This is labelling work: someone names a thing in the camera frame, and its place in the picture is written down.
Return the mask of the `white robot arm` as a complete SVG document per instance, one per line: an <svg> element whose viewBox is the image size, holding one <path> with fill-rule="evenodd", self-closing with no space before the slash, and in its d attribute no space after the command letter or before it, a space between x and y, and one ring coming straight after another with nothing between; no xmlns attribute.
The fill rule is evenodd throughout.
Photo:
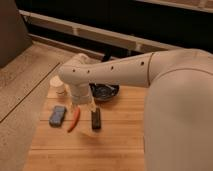
<svg viewBox="0 0 213 171"><path fill-rule="evenodd" d="M76 104L91 101L91 83L146 87L146 171L213 171L212 53L176 49L103 63L77 54L58 74Z"/></svg>

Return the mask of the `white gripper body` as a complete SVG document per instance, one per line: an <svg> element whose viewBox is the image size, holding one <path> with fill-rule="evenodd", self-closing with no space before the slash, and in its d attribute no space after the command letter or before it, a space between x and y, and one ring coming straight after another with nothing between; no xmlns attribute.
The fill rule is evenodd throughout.
<svg viewBox="0 0 213 171"><path fill-rule="evenodd" d="M70 94L70 98L71 98L71 108L73 110L75 110L79 105L88 105L91 104L93 101L91 93L82 96Z"/></svg>

